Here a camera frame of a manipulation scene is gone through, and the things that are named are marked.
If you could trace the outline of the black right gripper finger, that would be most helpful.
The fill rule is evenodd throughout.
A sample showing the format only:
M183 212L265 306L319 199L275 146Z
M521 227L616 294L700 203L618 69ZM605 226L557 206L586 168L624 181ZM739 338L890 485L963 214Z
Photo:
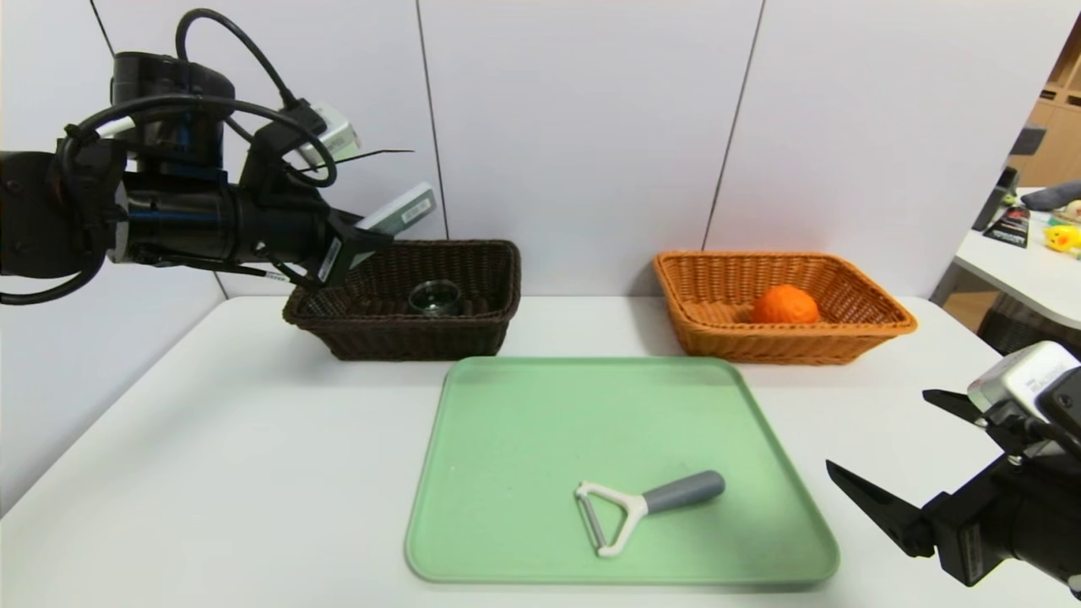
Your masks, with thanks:
M936 544L933 528L921 508L889 493L828 459L826 470L832 483L910 557L932 557Z
M922 398L926 404L934 405L942 411L953 415L970 425L984 431L995 442L1003 442L1007 438L1007 428L993 420L993 408L982 409L973 404L965 394L950 389L922 389Z

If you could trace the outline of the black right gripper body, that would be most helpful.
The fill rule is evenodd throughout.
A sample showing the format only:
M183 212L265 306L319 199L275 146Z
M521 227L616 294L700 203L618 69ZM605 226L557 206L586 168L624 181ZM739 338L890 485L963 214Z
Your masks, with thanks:
M1078 587L1078 455L1055 440L1000 455L953 494L924 505L942 569L974 586L1001 561L1024 561Z

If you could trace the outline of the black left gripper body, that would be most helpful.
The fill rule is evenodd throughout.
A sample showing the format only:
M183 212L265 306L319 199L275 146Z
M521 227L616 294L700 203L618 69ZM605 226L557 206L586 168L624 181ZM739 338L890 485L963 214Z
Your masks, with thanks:
M319 289L339 272L341 254L363 216L333 208L307 186L239 190L235 260L267 264L282 280Z

